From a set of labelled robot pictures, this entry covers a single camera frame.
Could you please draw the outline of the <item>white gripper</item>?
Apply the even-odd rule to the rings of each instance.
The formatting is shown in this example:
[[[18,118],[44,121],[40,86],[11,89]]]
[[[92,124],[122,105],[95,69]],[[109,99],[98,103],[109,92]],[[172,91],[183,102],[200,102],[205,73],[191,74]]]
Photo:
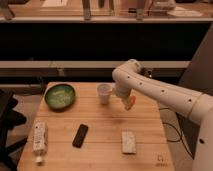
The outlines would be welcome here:
[[[114,88],[113,89],[114,94],[119,97],[124,104],[124,107],[126,107],[127,101],[129,99],[131,90],[130,89],[121,89],[121,88]]]

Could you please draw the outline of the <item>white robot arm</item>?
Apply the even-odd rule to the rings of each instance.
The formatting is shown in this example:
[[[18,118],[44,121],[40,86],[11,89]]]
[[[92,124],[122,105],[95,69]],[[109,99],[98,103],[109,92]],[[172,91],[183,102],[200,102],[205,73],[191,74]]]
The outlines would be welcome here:
[[[142,66],[130,59],[112,71],[113,93],[126,110],[135,103],[134,89],[200,125],[192,171],[213,171],[213,96],[154,80],[140,74]]]

